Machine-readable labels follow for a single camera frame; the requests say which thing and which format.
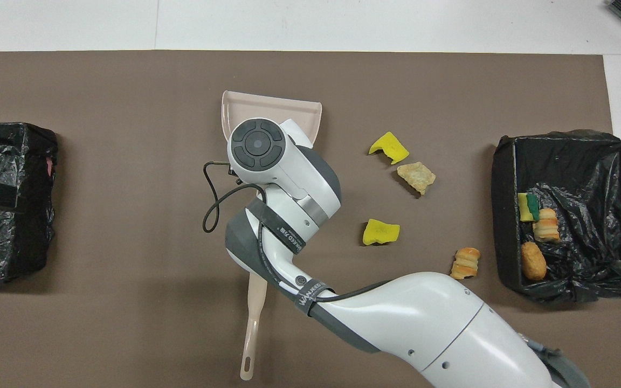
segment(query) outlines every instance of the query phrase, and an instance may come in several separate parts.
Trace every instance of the bread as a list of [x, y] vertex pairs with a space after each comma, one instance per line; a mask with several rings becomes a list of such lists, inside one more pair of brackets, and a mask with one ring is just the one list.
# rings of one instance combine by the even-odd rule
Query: bread
[[522, 244], [522, 273], [528, 280], [543, 280], [547, 273], [545, 257], [534, 242]]
[[542, 243], [559, 243], [560, 232], [557, 230], [557, 216], [553, 209], [540, 209], [537, 223], [533, 224], [533, 236]]
[[406, 180], [406, 183], [421, 193], [421, 196], [426, 194], [428, 186], [436, 181], [436, 175], [433, 171], [425, 167], [421, 162], [402, 164], [397, 167], [397, 174]]
[[478, 259], [481, 253], [476, 248], [461, 248], [454, 255], [450, 276], [457, 280], [478, 275]]

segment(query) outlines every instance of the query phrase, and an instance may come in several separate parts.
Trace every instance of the black trash bag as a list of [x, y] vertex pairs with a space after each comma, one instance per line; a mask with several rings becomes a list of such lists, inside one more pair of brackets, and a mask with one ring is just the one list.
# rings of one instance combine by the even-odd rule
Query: black trash bag
[[0, 123], [0, 284], [45, 267], [56, 164], [54, 132]]
[[[535, 302], [621, 297], [621, 140], [574, 130], [504, 136], [493, 157], [493, 232], [498, 275]], [[535, 241], [519, 219], [518, 192], [557, 213], [559, 244]], [[537, 243], [547, 261], [538, 282], [521, 271], [521, 245]]]

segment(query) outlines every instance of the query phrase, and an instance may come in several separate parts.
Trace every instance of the gray strap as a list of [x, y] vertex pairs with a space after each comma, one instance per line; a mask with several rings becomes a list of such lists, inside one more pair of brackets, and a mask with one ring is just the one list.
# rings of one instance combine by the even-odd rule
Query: gray strap
[[301, 249], [306, 246], [306, 242], [301, 236], [296, 233], [279, 214], [274, 213], [274, 210], [270, 209], [270, 207], [259, 198], [254, 198], [253, 201], [246, 206], [246, 209], [261, 221], [261, 223], [293, 254], [298, 255]]
[[310, 316], [311, 306], [315, 303], [315, 298], [318, 297], [319, 293], [326, 289], [330, 289], [330, 287], [325, 283], [320, 280], [310, 279], [299, 291], [298, 295], [296, 295], [294, 305], [304, 314]]

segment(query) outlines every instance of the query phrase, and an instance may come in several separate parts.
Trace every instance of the brown tabletop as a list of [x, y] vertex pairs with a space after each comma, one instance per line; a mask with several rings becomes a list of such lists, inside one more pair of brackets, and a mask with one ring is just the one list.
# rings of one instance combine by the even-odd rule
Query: brown tabletop
[[[364, 354], [273, 290], [256, 372], [239, 379], [248, 274], [224, 250], [231, 197], [207, 235], [201, 168], [226, 160], [225, 90], [323, 104], [318, 152], [343, 205], [295, 263], [337, 292], [417, 271], [449, 273], [516, 330], [560, 347], [594, 386], [621, 386], [621, 300], [544, 307], [506, 289], [493, 248], [490, 171], [502, 135], [611, 132], [599, 56], [369, 52], [0, 52], [0, 121], [59, 135], [57, 236], [47, 267], [0, 287], [0, 386], [429, 386]], [[438, 175], [425, 197], [385, 155], [391, 130]], [[220, 192], [234, 187], [215, 174]], [[399, 241], [362, 246], [369, 218]]]

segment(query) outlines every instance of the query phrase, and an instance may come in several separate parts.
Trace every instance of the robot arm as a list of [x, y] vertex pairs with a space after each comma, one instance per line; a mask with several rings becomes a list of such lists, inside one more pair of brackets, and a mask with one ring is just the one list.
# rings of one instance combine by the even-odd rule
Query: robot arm
[[246, 120], [227, 143], [232, 170], [265, 192], [227, 224], [236, 263], [348, 343], [400, 357], [438, 388], [588, 386], [585, 378], [585, 385], [555, 384], [527, 342], [447, 275], [413, 273], [337, 295], [296, 267], [293, 256], [340, 208], [342, 194], [335, 172], [301, 145], [294, 126]]

